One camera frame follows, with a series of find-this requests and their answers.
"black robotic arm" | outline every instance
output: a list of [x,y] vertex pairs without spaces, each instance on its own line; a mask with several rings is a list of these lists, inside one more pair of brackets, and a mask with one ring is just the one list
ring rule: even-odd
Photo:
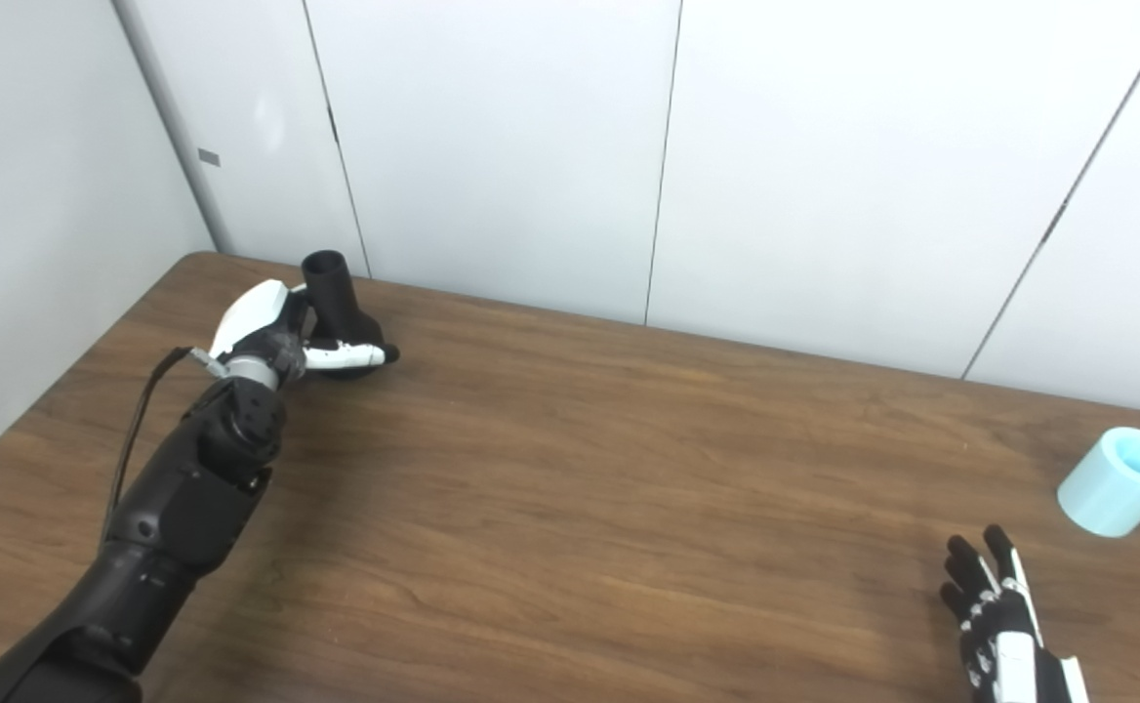
[[[279,453],[279,387],[309,368],[357,378],[397,360],[357,309],[343,256],[311,254],[307,285],[267,280],[223,316],[218,375],[107,516],[97,559],[0,657],[0,703],[139,703],[136,678],[199,579],[231,551]],[[316,328],[302,334],[310,309]]]

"light blue cup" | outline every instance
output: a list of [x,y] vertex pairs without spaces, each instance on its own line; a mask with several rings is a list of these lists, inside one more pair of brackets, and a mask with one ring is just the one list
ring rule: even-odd
[[1104,433],[1056,498],[1082,529],[1102,537],[1127,536],[1140,523],[1140,428],[1119,426]]

